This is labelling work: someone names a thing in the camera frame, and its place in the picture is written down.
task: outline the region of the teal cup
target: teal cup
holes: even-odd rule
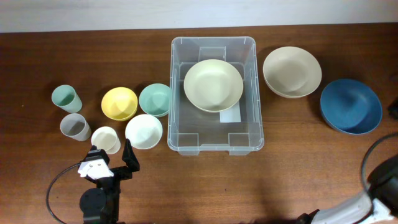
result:
[[[75,89],[70,85],[58,86],[52,92],[51,99],[55,105],[69,113],[77,113],[83,106]]]
[[[170,88],[160,83],[145,87],[139,95],[139,106],[141,109],[157,118],[168,115],[169,102]]]

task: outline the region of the gray cup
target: gray cup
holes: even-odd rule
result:
[[[70,85],[58,86],[52,92],[51,99],[55,105],[69,113],[76,113],[83,106],[75,89]]]
[[[77,141],[86,141],[91,136],[91,128],[86,119],[80,114],[70,114],[61,121],[62,134]]]

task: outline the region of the wooden table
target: wooden table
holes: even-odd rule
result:
[[[51,102],[56,86],[75,87],[83,102],[79,113],[92,130],[113,127],[124,142],[127,122],[101,112],[106,91],[126,86],[140,93],[150,83],[168,85],[174,37],[240,35],[257,42],[265,146],[242,157],[227,152],[183,157],[167,146],[167,117],[161,118],[159,145],[135,150],[141,171],[121,184],[120,220],[191,224],[296,218],[361,191],[364,153],[376,139],[398,130],[386,110],[398,96],[398,24],[0,34],[0,222],[55,223],[45,207],[45,191],[91,147],[89,140],[78,142],[60,132],[68,113]],[[315,93],[291,100],[266,86],[262,63],[286,45],[318,59],[323,80]],[[383,120],[371,134],[341,134],[322,120],[320,93],[338,78],[360,80],[379,96]],[[369,170],[397,153],[397,146],[398,139],[380,145]],[[110,158],[110,167],[124,165],[121,151]],[[51,191],[54,212],[67,223],[82,223],[78,202],[92,187],[76,170],[67,173]]]

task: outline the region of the bowl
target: bowl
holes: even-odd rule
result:
[[[157,118],[169,113],[169,102],[170,88],[160,83],[145,87],[139,95],[139,106],[141,109]]]
[[[235,105],[243,93],[243,80],[228,62],[209,59],[196,63],[185,76],[184,91],[197,108],[216,113]]]
[[[271,52],[262,66],[267,86],[286,98],[300,98],[315,91],[322,79],[316,58],[298,47],[281,47]]]
[[[382,107],[377,95],[365,84],[352,79],[329,83],[322,91],[323,119],[346,134],[366,134],[381,122]]]
[[[136,94],[125,87],[117,87],[108,91],[101,102],[103,113],[115,121],[125,121],[133,117],[137,106]]]
[[[151,149],[159,143],[163,134],[160,121],[152,115],[134,117],[126,126],[126,139],[136,149]]]

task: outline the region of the gray plastic container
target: gray plastic container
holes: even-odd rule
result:
[[[244,90],[239,100],[241,122],[221,123],[219,113],[196,108],[185,96],[185,75],[194,64],[224,60],[241,74]],[[183,156],[200,151],[229,151],[244,156],[264,146],[256,43],[251,37],[177,37],[172,41],[172,92],[167,143]]]

